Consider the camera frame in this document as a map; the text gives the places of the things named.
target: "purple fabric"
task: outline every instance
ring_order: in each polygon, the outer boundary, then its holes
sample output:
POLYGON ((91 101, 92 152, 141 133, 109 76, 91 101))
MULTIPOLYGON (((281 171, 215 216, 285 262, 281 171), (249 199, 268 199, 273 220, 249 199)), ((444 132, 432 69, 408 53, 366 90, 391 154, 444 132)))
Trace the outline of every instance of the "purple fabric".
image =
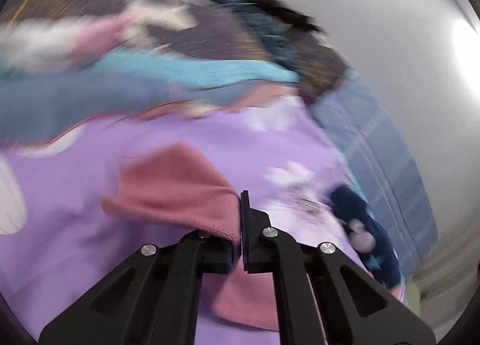
MULTIPOLYGON (((116 191, 119 168, 141 156, 184 141, 207 156, 238 192, 248 189, 257 208, 295 202, 303 191, 315 201, 311 195, 327 197, 345 182, 337 151, 298 97, 282 97, 271 108, 219 112, 193 121, 174 116, 147 122, 98 118, 79 132, 73 144, 55 155, 8 150, 0 156, 15 175, 28 210, 19 232, 0 233, 0 291, 35 338, 141 245, 173 244, 189 231, 116 219, 101 210, 101 198, 116 191)), ((340 236, 337 243, 361 265, 346 238, 340 236)), ((202 310, 195 343, 277 345, 279 339, 276 332, 234 325, 202 310)))

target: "pink cloth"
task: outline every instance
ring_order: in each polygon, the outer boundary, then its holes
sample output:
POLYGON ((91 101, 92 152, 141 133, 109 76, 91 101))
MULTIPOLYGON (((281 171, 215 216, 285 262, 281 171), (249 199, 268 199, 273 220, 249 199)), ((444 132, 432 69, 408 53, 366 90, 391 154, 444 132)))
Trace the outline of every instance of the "pink cloth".
MULTIPOLYGON (((106 213, 195 228, 240 242, 237 193, 202 154, 182 142, 121 171, 118 186, 117 195, 102 200, 106 213)), ((247 274, 240 260, 229 275, 206 275, 203 289, 220 318, 278 330, 270 273, 247 274)))

